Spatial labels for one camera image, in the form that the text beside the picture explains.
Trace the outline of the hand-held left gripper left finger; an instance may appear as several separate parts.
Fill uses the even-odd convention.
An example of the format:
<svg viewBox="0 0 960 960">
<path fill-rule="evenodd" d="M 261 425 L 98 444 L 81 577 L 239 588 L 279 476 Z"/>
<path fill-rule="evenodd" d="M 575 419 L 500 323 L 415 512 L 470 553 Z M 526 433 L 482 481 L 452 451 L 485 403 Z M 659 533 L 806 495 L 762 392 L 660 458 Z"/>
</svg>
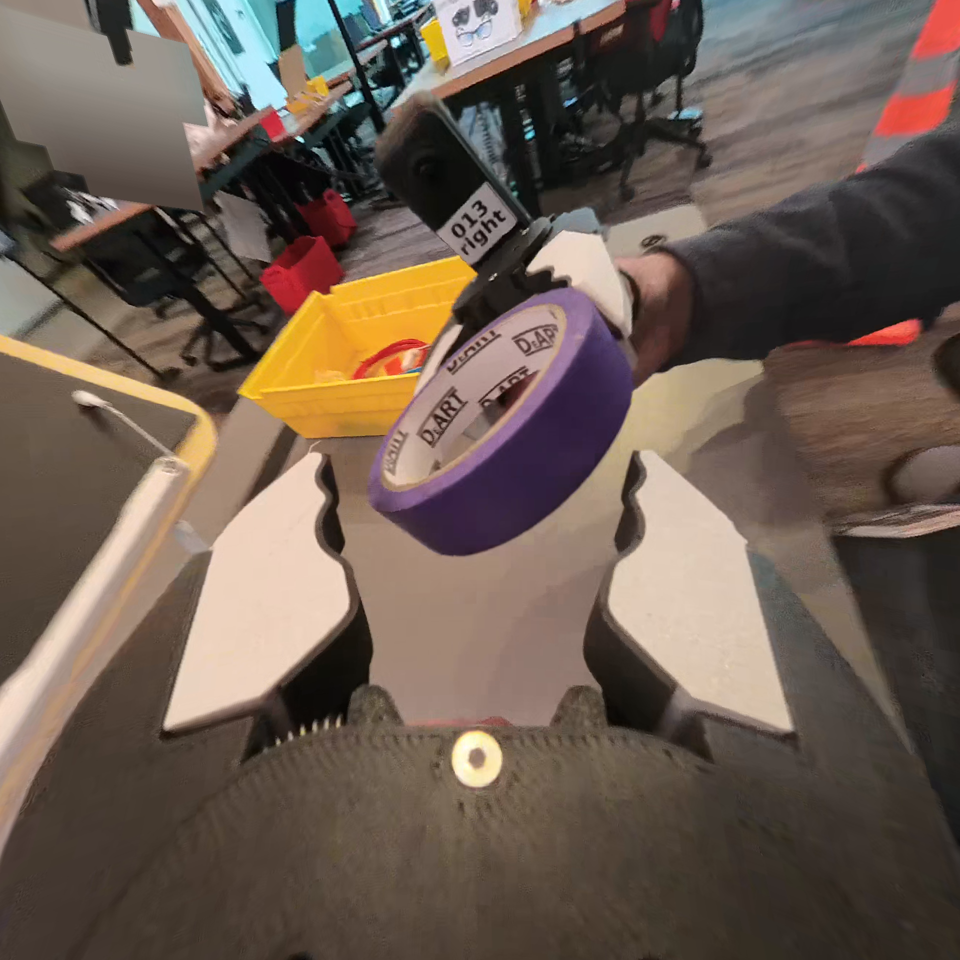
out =
<svg viewBox="0 0 960 960">
<path fill-rule="evenodd" d="M 213 544 L 163 731 L 231 719 L 275 735 L 345 718 L 374 644 L 343 552 L 330 457 L 308 452 L 239 511 Z"/>
</svg>

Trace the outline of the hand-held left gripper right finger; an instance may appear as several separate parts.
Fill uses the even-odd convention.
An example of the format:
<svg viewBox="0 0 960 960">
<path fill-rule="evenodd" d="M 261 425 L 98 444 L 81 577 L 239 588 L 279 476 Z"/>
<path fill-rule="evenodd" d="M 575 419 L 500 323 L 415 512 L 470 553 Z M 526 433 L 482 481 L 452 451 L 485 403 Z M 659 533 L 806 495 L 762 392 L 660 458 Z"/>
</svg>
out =
<svg viewBox="0 0 960 960">
<path fill-rule="evenodd" d="M 636 451 L 621 493 L 616 557 L 583 658 L 611 721 L 684 736 L 704 719 L 793 736 L 745 538 L 658 454 Z"/>
</svg>

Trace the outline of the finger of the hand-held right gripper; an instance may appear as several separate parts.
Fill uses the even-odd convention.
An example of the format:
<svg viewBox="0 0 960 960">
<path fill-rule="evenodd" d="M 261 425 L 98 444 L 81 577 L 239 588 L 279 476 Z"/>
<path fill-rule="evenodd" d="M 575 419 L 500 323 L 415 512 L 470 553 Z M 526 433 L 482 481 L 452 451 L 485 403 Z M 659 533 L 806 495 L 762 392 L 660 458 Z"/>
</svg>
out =
<svg viewBox="0 0 960 960">
<path fill-rule="evenodd" d="M 430 345 L 427 356 L 420 369 L 416 380 L 414 390 L 421 391 L 432 379 L 440 366 L 446 362 L 448 356 L 453 353 L 457 347 L 456 344 L 463 331 L 462 323 L 447 323 L 438 333 L 436 340 Z"/>
</svg>

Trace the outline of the purple tape roll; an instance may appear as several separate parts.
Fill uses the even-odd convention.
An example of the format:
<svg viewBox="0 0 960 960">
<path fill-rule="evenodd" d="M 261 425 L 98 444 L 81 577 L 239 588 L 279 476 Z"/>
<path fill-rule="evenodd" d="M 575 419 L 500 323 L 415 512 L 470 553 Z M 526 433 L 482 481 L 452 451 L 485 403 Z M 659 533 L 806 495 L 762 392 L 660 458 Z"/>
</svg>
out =
<svg viewBox="0 0 960 960">
<path fill-rule="evenodd" d="M 586 294 L 534 295 L 419 386 L 371 467 L 369 505 L 443 556 L 502 546 L 589 478 L 633 390 L 627 357 Z"/>
</svg>

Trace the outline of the person's right forearm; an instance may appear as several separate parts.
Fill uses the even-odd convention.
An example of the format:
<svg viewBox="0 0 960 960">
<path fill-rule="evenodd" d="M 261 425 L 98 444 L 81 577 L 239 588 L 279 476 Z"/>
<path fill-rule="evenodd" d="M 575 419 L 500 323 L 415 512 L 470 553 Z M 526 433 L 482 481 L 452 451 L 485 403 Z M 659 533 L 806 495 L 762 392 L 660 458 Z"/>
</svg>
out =
<svg viewBox="0 0 960 960">
<path fill-rule="evenodd" d="M 666 250 L 693 288 L 686 340 L 666 369 L 935 319 L 959 300 L 958 121 Z"/>
</svg>

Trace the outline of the person's right hand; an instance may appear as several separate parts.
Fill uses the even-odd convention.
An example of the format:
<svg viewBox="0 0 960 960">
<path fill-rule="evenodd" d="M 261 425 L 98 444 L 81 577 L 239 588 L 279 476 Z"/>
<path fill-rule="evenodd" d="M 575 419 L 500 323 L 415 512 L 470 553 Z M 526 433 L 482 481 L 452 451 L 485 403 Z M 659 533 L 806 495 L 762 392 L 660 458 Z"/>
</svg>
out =
<svg viewBox="0 0 960 960">
<path fill-rule="evenodd" d="M 669 368 L 687 345 L 694 308 L 693 278 L 669 251 L 620 257 L 615 263 L 637 294 L 630 344 L 633 384 L 640 387 Z"/>
</svg>

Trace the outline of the yellow plastic bin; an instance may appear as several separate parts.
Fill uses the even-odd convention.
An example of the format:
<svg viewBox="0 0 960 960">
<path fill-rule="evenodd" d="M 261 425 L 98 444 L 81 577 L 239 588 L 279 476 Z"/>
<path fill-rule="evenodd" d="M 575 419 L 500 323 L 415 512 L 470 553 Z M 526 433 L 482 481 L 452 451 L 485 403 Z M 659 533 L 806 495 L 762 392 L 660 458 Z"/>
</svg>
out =
<svg viewBox="0 0 960 960">
<path fill-rule="evenodd" d="M 306 439 L 380 436 L 414 394 L 424 353 L 475 271 L 457 257 L 313 293 L 238 389 Z"/>
</svg>

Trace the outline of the red bag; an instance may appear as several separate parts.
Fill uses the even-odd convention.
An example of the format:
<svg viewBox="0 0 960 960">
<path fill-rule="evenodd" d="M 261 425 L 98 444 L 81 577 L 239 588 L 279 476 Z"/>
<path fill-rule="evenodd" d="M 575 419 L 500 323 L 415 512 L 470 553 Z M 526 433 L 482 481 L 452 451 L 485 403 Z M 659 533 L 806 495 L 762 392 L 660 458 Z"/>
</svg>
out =
<svg viewBox="0 0 960 960">
<path fill-rule="evenodd" d="M 329 294 L 344 276 L 325 238 L 301 236 L 262 271 L 260 283 L 280 310 L 291 317 L 314 292 Z"/>
<path fill-rule="evenodd" d="M 310 234 L 322 238 L 333 251 L 349 246 L 358 230 L 350 207 L 333 188 L 325 189 L 318 198 L 297 203 L 295 208 L 309 227 Z"/>
</svg>

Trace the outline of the black board book stand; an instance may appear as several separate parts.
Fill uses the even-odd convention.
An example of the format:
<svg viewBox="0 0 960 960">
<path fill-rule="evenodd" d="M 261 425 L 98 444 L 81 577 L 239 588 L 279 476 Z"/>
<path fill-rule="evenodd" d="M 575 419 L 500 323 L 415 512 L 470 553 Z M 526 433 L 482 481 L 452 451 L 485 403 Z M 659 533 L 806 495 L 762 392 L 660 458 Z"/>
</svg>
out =
<svg viewBox="0 0 960 960">
<path fill-rule="evenodd" d="M 193 401 L 1 338 L 1 844 L 124 643 L 118 621 L 217 447 Z"/>
</svg>

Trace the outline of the wooden top table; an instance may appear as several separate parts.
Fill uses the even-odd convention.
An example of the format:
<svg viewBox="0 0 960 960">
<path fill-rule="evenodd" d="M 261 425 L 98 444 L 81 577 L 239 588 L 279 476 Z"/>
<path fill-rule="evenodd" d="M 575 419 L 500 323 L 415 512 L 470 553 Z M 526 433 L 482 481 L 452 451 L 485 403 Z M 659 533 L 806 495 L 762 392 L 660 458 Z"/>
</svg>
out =
<svg viewBox="0 0 960 960">
<path fill-rule="evenodd" d="M 624 1 L 574 1 L 538 5 L 520 35 L 493 51 L 445 70 L 428 63 L 391 104 L 394 119 L 412 96 L 430 92 L 450 112 L 487 104 L 499 114 L 503 159 L 515 195 L 539 216 L 539 187 L 559 170 L 558 150 L 548 135 L 544 93 L 547 77 L 572 58 L 574 46 L 595 31 L 617 24 L 627 12 Z"/>
</svg>

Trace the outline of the white sign with glasses pictures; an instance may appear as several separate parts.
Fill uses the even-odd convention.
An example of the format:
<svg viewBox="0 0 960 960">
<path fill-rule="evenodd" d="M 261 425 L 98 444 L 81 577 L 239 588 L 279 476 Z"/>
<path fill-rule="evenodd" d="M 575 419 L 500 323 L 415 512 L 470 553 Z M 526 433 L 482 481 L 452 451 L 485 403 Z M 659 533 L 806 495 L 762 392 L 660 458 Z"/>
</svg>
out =
<svg viewBox="0 0 960 960">
<path fill-rule="evenodd" d="M 451 66 L 490 53 L 522 33 L 519 1 L 434 1 Z"/>
</svg>

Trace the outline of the black office chair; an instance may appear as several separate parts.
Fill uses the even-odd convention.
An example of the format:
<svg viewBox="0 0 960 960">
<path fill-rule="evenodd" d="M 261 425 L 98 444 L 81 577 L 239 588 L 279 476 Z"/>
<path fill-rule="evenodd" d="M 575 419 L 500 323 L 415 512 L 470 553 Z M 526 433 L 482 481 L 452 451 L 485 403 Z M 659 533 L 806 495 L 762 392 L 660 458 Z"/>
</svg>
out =
<svg viewBox="0 0 960 960">
<path fill-rule="evenodd" d="M 611 150 L 622 201 L 634 197 L 631 170 L 651 140 L 694 150 L 698 169 L 713 161 L 702 110 L 687 107 L 684 94 L 703 30 L 701 1 L 635 1 L 625 2 L 615 23 L 580 40 L 581 102 L 609 113 L 618 125 Z"/>
</svg>

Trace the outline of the brown top table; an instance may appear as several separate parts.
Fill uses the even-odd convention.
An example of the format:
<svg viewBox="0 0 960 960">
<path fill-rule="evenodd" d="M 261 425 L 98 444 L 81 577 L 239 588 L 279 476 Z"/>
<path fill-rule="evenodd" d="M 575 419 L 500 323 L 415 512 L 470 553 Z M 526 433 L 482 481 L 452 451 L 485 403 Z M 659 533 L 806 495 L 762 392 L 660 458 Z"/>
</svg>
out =
<svg viewBox="0 0 960 960">
<path fill-rule="evenodd" d="M 164 301 L 190 306 L 197 328 L 178 354 L 188 367 L 204 365 L 223 373 L 254 364 L 262 350 L 244 330 L 266 335 L 269 327 L 241 313 L 255 301 L 244 294 L 186 223 L 170 220 L 162 210 L 136 204 L 102 210 L 57 234 L 51 246 L 78 252 L 82 264 L 127 306 L 157 315 Z M 204 293 L 208 272 L 218 275 L 235 295 L 221 308 Z"/>
</svg>

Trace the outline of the orange traffic cone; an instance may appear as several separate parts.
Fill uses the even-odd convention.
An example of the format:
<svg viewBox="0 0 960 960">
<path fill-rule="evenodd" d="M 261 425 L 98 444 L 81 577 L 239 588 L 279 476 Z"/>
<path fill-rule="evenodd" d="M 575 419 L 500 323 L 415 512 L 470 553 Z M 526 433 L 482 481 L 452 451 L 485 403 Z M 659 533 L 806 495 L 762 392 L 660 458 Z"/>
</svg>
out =
<svg viewBox="0 0 960 960">
<path fill-rule="evenodd" d="M 851 177 L 958 123 L 958 75 L 959 3 L 933 2 Z"/>
</svg>

